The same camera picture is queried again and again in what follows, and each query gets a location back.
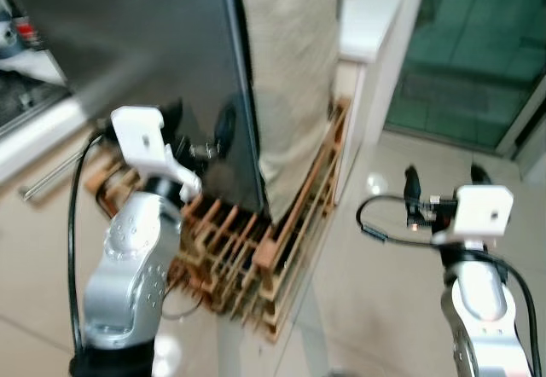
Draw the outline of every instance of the beige curtain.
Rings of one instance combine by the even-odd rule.
[[[338,58],[338,0],[243,0],[253,61],[259,166],[274,222],[321,146]]]

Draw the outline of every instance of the green glass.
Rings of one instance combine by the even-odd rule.
[[[422,0],[386,127],[494,151],[545,57],[546,0]]]

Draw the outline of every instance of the silver handle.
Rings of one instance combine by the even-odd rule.
[[[95,141],[91,143],[91,147],[94,147],[100,140],[100,137],[95,139]],[[60,174],[75,165],[79,160],[81,160],[81,158],[82,152],[78,151],[77,153],[70,156],[70,158],[65,159],[60,165],[53,169],[53,171],[49,172],[45,177],[34,183],[30,188],[27,186],[20,187],[19,195],[25,202],[28,202],[29,200],[34,198],[34,196],[46,189],[52,182],[56,180],[56,178],[58,178],[58,176],[60,176]]]

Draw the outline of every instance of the wooden dish rack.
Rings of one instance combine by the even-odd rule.
[[[182,209],[180,251],[169,288],[181,287],[213,311],[240,317],[275,342],[303,275],[317,249],[320,229],[334,209],[337,170],[350,101],[334,107],[328,133],[286,217],[265,217],[200,195]],[[142,187],[138,174],[113,159],[86,183],[110,217]]]

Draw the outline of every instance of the kitchen counter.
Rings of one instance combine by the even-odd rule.
[[[344,0],[340,56],[373,63],[392,27],[402,0]]]
[[[86,124],[79,102],[69,97],[0,141],[0,185]]]
[[[64,85],[65,77],[49,51],[25,50],[18,55],[0,60],[0,68],[14,71],[47,83]]]

